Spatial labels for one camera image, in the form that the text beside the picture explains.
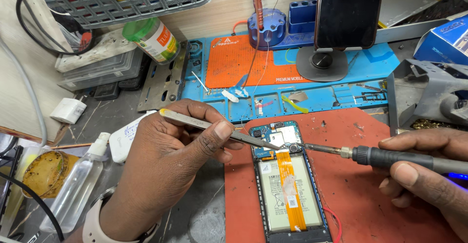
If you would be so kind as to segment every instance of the green lid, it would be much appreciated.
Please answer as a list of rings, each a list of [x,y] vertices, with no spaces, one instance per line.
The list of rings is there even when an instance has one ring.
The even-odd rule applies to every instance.
[[[153,28],[156,23],[157,17],[138,20],[134,22],[126,23],[124,30],[122,30],[122,36],[128,41],[138,41]]]

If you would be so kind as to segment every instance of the battery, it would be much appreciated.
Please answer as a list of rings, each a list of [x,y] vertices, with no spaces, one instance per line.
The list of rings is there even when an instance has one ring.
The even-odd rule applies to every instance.
[[[291,156],[297,192],[307,227],[321,226],[323,221],[313,192],[310,170],[303,156]],[[277,160],[258,162],[260,182],[265,201],[268,229],[270,232],[289,230],[289,220],[284,204]]]

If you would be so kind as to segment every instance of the hand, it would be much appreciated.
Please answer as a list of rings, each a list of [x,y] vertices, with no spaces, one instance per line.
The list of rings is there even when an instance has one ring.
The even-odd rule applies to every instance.
[[[213,125],[201,131],[158,112],[140,121],[116,192],[101,210],[101,228],[114,240],[135,240],[148,231],[187,192],[210,157],[231,161],[223,145],[244,146],[228,140],[234,126],[206,103],[183,99],[166,108]]]
[[[404,132],[379,142],[379,148],[468,161],[468,132],[448,128]],[[396,162],[390,170],[373,170],[388,176],[379,189],[392,198],[395,206],[408,207],[415,196],[422,198],[436,206],[453,231],[468,243],[468,191],[465,188],[412,162]]]

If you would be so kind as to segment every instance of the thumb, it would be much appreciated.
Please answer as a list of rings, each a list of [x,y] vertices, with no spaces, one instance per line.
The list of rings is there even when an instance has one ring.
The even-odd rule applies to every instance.
[[[225,120],[215,122],[179,152],[197,171],[231,137],[233,130],[234,126]]]
[[[408,191],[441,211],[468,220],[468,192],[447,178],[412,162],[394,163],[390,175]]]

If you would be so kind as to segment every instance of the plastic jar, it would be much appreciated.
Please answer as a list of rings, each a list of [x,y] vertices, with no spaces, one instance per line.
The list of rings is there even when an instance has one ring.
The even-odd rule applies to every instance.
[[[62,151],[43,153],[28,166],[23,176],[23,183],[40,198],[55,198],[78,159]],[[25,190],[22,192],[30,198]]]
[[[173,61],[180,51],[179,42],[157,17],[126,23],[122,36],[162,65]]]

